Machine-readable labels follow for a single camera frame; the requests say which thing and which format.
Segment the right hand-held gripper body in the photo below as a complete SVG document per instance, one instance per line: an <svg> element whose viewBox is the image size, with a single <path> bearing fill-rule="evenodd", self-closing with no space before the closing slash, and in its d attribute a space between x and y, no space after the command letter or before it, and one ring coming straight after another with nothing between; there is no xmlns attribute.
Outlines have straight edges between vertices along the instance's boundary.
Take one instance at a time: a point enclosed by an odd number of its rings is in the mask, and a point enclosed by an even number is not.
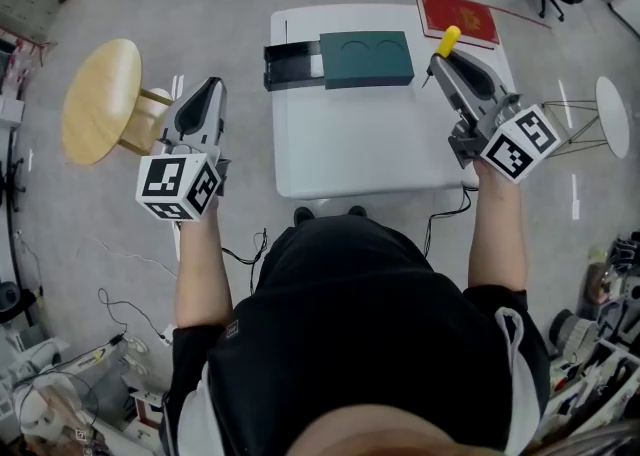
<svg viewBox="0 0 640 456"><path fill-rule="evenodd" d="M481 159L518 184L560 143L541 107L521 106L521 96L507 93L472 109L454 94L450 104L459 114L448 138L461 167Z"/></svg>

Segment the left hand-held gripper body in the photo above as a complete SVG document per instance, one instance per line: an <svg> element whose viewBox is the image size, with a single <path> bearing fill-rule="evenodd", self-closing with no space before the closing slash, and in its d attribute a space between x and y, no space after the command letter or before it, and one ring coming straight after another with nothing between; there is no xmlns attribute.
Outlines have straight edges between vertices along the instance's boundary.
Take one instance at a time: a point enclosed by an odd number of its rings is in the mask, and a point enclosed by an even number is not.
<svg viewBox="0 0 640 456"><path fill-rule="evenodd" d="M140 160L135 199L162 221L199 221L224 194L231 160L215 143L177 142Z"/></svg>

